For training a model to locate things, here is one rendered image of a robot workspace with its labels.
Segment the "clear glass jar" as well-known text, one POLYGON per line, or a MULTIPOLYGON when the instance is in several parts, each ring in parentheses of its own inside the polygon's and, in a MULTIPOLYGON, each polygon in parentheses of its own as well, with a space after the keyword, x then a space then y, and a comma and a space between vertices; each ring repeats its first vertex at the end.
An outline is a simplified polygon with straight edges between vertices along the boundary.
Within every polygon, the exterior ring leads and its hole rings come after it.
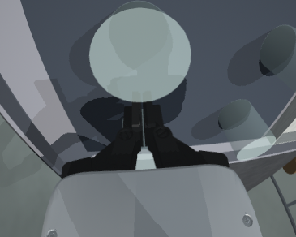
POLYGON ((260 61, 296 93, 296 28, 274 28, 261 45, 260 61))
POLYGON ((121 5, 96 31, 92 73, 111 95, 148 102, 173 92, 191 64, 191 46, 177 21, 146 1, 121 5))
POLYGON ((230 102, 219 113, 218 121, 240 161, 258 157, 276 142, 276 137, 248 100, 230 102))
MULTIPOLYGON (((144 139, 144 116, 142 109, 142 120, 143 120, 143 139, 144 139)), ((141 151, 137 154, 136 170, 156 169, 155 162, 153 160, 152 153, 148 151, 148 147, 141 147, 141 151)))

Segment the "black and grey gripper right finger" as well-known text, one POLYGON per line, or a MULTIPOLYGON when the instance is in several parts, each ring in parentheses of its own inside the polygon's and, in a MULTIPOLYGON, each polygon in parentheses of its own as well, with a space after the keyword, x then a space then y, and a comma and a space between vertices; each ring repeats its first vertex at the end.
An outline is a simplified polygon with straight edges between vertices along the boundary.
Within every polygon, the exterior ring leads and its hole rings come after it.
POLYGON ((225 154, 195 151, 175 138, 172 131, 164 126, 160 105, 152 105, 152 101, 143 102, 143 116, 145 147, 148 146, 148 151, 152 153, 156 168, 203 164, 229 167, 225 154))

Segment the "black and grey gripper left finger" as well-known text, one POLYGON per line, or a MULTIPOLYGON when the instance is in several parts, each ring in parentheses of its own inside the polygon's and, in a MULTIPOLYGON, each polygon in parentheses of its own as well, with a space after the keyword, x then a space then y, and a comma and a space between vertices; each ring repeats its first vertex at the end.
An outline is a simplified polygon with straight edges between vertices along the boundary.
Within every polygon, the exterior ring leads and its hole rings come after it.
POLYGON ((137 154, 144 146, 141 102, 124 106, 123 128, 116 139, 95 157, 67 162, 62 167, 62 178, 81 172, 135 170, 137 154))

